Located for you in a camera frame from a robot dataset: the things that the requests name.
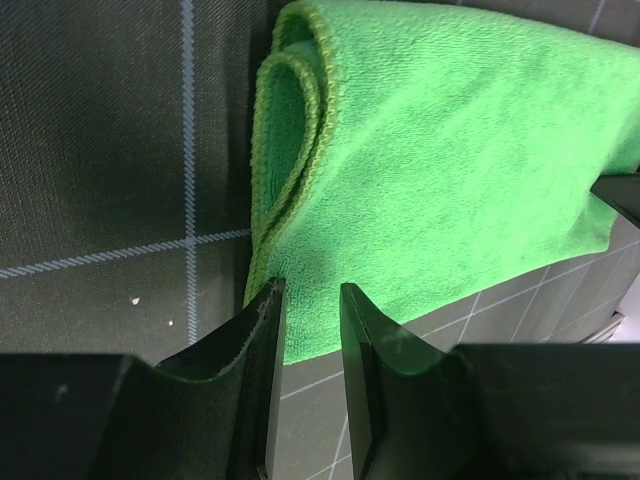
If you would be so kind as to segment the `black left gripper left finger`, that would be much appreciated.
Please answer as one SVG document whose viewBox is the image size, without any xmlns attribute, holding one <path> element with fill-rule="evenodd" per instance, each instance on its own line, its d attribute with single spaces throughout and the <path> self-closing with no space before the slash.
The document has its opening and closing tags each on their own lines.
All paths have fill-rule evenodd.
<svg viewBox="0 0 640 480">
<path fill-rule="evenodd" d="M 129 354 L 5 354 L 5 479 L 269 479 L 285 282 L 150 365 Z"/>
</svg>

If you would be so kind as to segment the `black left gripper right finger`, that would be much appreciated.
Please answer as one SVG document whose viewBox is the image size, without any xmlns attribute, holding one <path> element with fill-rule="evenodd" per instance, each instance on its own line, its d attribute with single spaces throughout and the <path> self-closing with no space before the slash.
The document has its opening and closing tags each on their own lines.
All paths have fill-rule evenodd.
<svg viewBox="0 0 640 480">
<path fill-rule="evenodd" d="M 358 479 L 635 479 L 635 344 L 461 344 L 442 351 L 340 289 Z"/>
</svg>

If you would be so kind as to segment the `green microfiber towel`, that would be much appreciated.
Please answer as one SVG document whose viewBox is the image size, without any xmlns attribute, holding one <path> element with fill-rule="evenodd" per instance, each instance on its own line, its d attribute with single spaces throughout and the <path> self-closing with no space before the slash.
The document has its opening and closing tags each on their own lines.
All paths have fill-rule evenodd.
<svg viewBox="0 0 640 480">
<path fill-rule="evenodd" d="M 340 346 L 339 288 L 407 322 L 609 245 L 639 163 L 636 47 L 446 4 L 294 1 L 256 79 L 246 287 L 287 286 L 286 364 Z"/>
</svg>

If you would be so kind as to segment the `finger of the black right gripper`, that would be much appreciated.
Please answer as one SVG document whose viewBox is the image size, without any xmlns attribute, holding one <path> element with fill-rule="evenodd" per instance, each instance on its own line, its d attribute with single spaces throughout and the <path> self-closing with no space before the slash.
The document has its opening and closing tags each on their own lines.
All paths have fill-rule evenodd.
<svg viewBox="0 0 640 480">
<path fill-rule="evenodd" d="M 633 225 L 640 225 L 639 173 L 601 175 L 591 186 L 591 193 Z"/>
</svg>

